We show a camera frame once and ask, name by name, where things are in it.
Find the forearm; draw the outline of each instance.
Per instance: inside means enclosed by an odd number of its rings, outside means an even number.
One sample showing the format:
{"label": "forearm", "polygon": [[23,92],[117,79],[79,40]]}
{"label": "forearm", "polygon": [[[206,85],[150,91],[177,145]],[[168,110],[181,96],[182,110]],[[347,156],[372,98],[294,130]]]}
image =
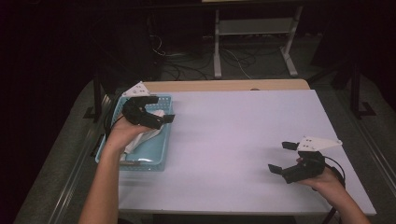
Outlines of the forearm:
{"label": "forearm", "polygon": [[120,155],[113,151],[103,150],[79,223],[117,223]]}
{"label": "forearm", "polygon": [[343,200],[333,203],[334,208],[340,214],[344,224],[370,223],[352,197],[345,191]]}
{"label": "forearm", "polygon": [[321,189],[319,193],[338,211],[344,224],[370,223],[358,204],[338,182]]}

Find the hand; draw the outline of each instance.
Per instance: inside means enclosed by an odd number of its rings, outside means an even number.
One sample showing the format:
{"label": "hand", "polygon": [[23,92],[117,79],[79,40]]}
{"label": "hand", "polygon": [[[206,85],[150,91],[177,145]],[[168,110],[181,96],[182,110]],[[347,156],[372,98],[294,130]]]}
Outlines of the hand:
{"label": "hand", "polygon": [[113,125],[110,136],[106,140],[105,150],[116,151],[119,155],[124,151],[139,134],[151,131],[152,129],[134,125],[125,117],[119,116],[118,121]]}
{"label": "hand", "polygon": [[317,190],[340,213],[343,223],[370,223],[331,169],[326,167],[321,175],[297,183]]}

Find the black cable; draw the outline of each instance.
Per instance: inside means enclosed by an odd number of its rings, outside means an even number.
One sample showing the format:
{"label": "black cable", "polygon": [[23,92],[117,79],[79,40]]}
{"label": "black cable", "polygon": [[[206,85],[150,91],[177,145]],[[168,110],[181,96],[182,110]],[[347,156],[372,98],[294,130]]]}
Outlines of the black cable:
{"label": "black cable", "polygon": [[[323,156],[325,159],[331,160],[333,161],[335,164],[338,165],[338,167],[341,169],[342,174],[340,174],[340,172],[335,168],[335,167],[331,167],[330,165],[326,164],[326,166],[328,166],[337,176],[338,180],[340,181],[340,183],[343,185],[343,187],[346,187],[346,173],[343,169],[343,167],[340,165],[340,163],[338,163],[336,160],[330,158],[330,157],[326,157]],[[332,207],[332,209],[330,210],[329,214],[325,217],[325,219],[322,221],[322,224],[328,224],[330,222],[330,220],[332,219],[332,217],[334,216],[335,212],[337,210]]]}
{"label": "black cable", "polygon": [[338,165],[338,167],[340,167],[340,169],[341,169],[341,172],[343,173],[342,174],[342,177],[343,177],[343,181],[344,181],[344,186],[345,186],[345,183],[346,183],[346,173],[345,173],[345,171],[344,171],[344,169],[343,169],[343,167],[340,165],[340,163],[338,163],[337,161],[335,161],[334,159],[332,159],[332,158],[330,158],[330,157],[326,157],[326,156],[324,156],[324,158],[326,158],[326,159],[328,159],[328,160],[331,160],[331,161],[333,161],[335,164],[337,164]]}
{"label": "black cable", "polygon": [[212,48],[203,49],[201,53],[196,53],[193,51],[175,53],[173,55],[165,55],[166,61],[170,63],[188,63],[195,60],[203,59],[201,55],[213,52]]}
{"label": "black cable", "polygon": [[114,97],[111,101],[110,108],[105,116],[105,120],[104,120],[103,124],[104,124],[105,133],[106,133],[106,139],[110,135],[111,129],[113,127],[112,120],[113,120],[114,111],[116,110],[117,103],[119,102],[119,99],[123,93],[124,93],[124,91],[120,91],[119,93],[114,95]]}
{"label": "black cable", "polygon": [[180,73],[178,73],[177,76],[175,76],[171,71],[163,70],[163,73],[169,74],[169,76],[174,78],[174,81],[179,81]]}
{"label": "black cable", "polygon": [[239,50],[239,51],[241,51],[241,52],[243,52],[243,53],[245,53],[246,55],[250,55],[250,56],[262,56],[262,55],[271,55],[271,54],[274,54],[274,53],[277,53],[277,52],[280,52],[280,50],[279,50],[279,48],[276,48],[276,50],[274,50],[274,51],[271,51],[271,52],[268,52],[268,53],[259,53],[260,51],[262,51],[263,49],[265,49],[265,47],[264,47],[264,44],[265,44],[265,39],[264,39],[264,41],[262,41],[262,44],[253,52],[253,53],[250,53],[250,52],[248,52],[246,49],[244,49],[240,44],[236,44],[240,49],[237,49],[237,50]]}
{"label": "black cable", "polygon": [[111,130],[113,130],[114,125],[116,125],[116,123],[117,123],[120,119],[122,119],[123,117],[124,117],[124,116],[121,115],[119,118],[117,118],[117,119],[114,121],[113,125],[111,125]]}
{"label": "black cable", "polygon": [[[206,53],[204,53],[204,55],[205,54],[207,54],[207,53],[213,53],[214,52],[214,50],[212,49],[212,50],[209,50],[208,52],[206,52]],[[208,56],[208,60],[207,60],[207,62],[206,63],[204,63],[204,65],[202,65],[201,67],[197,67],[197,68],[193,68],[193,69],[204,69],[204,68],[206,68],[206,67],[208,67],[209,66],[209,64],[210,64],[210,62],[212,61],[212,57],[210,57],[210,56]],[[172,64],[175,64],[175,63],[183,63],[183,62],[170,62],[170,61],[167,61],[168,63],[172,63]]]}
{"label": "black cable", "polygon": [[208,80],[207,77],[210,76],[209,74],[205,74],[204,72],[200,71],[199,68],[192,68],[192,67],[188,67],[188,66],[184,66],[184,65],[180,65],[180,64],[175,64],[175,63],[165,63],[165,65],[170,65],[170,66],[174,66],[174,67],[179,67],[179,68],[195,71],[195,72],[199,73],[205,80]]}
{"label": "black cable", "polygon": [[166,72],[166,73],[168,73],[169,75],[171,75],[171,77],[174,77],[174,78],[175,78],[175,81],[179,81],[180,76],[183,74],[183,72],[182,72],[177,66],[174,66],[174,65],[172,65],[172,64],[165,64],[164,66],[171,66],[171,67],[175,68],[176,71],[177,71],[177,76],[176,76],[176,77],[175,77],[174,74],[172,74],[170,71],[164,70],[164,72]]}

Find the metal frame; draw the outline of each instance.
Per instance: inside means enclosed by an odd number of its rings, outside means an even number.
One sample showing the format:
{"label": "metal frame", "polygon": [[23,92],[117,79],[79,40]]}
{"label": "metal frame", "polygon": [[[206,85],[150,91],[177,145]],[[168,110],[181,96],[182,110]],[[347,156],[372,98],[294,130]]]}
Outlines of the metal frame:
{"label": "metal frame", "polygon": [[[295,36],[297,26],[300,20],[303,7],[297,7],[294,17],[290,22],[289,29],[284,29],[287,18],[280,19],[261,19],[261,20],[244,20],[244,21],[221,21],[219,19],[219,10],[216,10],[215,18],[215,53],[213,55],[213,64],[215,70],[215,79],[221,79],[221,63],[219,57],[219,36],[220,35],[248,35],[248,34],[289,34],[288,41],[284,47],[280,48],[283,60],[288,67],[291,77],[297,77],[298,73],[293,61],[289,55],[291,44]],[[254,22],[257,30],[253,32],[251,29],[244,29],[245,22]]]}

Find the dark background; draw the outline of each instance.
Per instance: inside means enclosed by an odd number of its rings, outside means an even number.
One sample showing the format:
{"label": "dark background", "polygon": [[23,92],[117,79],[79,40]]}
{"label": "dark background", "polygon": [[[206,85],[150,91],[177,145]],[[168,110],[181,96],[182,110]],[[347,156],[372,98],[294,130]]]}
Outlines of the dark background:
{"label": "dark background", "polygon": [[[146,2],[1,3],[1,223],[14,220],[73,103],[94,75],[101,78],[107,92],[159,77],[161,60],[151,51],[146,12],[114,16],[81,10],[125,4]],[[347,52],[354,52],[362,73],[396,109],[395,11],[395,3],[390,1],[306,7],[298,35],[324,33],[313,60],[316,65],[330,66]],[[229,10],[224,15],[232,18],[235,13]],[[213,31],[210,10],[151,16],[154,33],[161,35],[169,48],[199,46],[201,36]]]}

